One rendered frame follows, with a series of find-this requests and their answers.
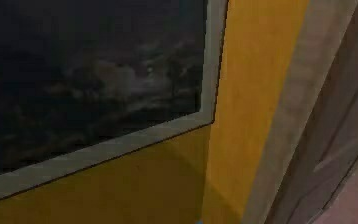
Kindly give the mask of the dark window with grey frame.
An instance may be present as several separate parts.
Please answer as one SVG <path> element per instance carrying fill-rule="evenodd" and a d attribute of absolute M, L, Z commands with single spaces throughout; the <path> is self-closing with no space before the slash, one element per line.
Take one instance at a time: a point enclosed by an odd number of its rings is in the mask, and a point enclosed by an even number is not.
<path fill-rule="evenodd" d="M 228 0 L 0 0 L 0 200 L 213 122 Z"/>

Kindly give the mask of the beige wooden room door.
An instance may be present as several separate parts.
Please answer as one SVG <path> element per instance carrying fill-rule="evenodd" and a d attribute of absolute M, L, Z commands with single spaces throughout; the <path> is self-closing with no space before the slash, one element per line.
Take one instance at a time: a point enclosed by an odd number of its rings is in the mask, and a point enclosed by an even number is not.
<path fill-rule="evenodd" d="M 313 224 L 358 165 L 358 0 L 310 0 L 240 224 Z"/>

